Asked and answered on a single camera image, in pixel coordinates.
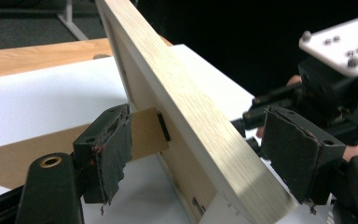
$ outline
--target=plywood panel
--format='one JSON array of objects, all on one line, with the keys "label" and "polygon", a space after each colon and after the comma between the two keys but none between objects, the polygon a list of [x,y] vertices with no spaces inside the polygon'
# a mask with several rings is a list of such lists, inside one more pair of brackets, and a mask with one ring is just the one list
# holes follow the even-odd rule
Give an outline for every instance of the plywood panel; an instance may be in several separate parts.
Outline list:
[{"label": "plywood panel", "polygon": [[218,192],[252,223],[274,223],[295,207],[265,164],[128,0],[97,1],[134,109],[155,107],[171,136],[164,151],[196,220]]}]

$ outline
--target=brown cardboard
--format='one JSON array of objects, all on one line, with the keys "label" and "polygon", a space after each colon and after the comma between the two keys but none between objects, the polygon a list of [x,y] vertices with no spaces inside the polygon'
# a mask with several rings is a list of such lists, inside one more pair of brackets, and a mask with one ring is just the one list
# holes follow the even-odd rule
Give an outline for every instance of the brown cardboard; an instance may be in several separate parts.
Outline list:
[{"label": "brown cardboard", "polygon": [[[89,125],[67,129],[0,147],[0,186],[14,189],[25,183],[28,167],[39,157],[54,152],[72,153],[72,143]],[[132,159],[168,148],[156,109],[132,115]]]}]

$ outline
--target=black machine part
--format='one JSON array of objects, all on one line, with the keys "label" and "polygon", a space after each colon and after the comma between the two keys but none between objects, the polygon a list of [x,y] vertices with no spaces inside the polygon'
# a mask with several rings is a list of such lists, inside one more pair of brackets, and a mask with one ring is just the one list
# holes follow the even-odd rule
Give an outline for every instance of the black machine part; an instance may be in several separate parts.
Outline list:
[{"label": "black machine part", "polygon": [[0,195],[0,224],[83,223],[80,197],[86,203],[111,203],[130,159],[130,107],[118,105],[75,140],[71,155],[35,160],[25,185]]},{"label": "black machine part", "polygon": [[302,83],[254,98],[242,117],[246,130],[264,125],[275,105],[293,110],[349,146],[358,145],[358,77],[344,77],[309,57],[298,65]]},{"label": "black machine part", "polygon": [[331,192],[340,214],[358,223],[358,156],[344,161],[344,144],[291,110],[271,106],[266,113],[261,150],[295,198],[313,213]]},{"label": "black machine part", "polygon": [[326,204],[329,171],[339,165],[345,147],[291,110],[267,110],[261,150],[300,203]]}]

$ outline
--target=wooden edge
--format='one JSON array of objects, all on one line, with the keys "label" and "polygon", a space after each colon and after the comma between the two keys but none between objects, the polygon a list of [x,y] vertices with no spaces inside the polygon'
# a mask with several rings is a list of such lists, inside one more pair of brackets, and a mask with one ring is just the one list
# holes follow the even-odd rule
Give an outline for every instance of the wooden edge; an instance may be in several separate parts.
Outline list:
[{"label": "wooden edge", "polygon": [[[172,43],[162,37],[164,43]],[[92,60],[96,55],[112,56],[107,38],[60,44],[0,49],[0,77],[68,63]]]},{"label": "wooden edge", "polygon": [[197,199],[208,209],[217,191],[252,223],[275,223],[292,211],[292,197],[132,3],[97,6],[129,99],[164,116],[172,140],[162,155],[189,206]]}]

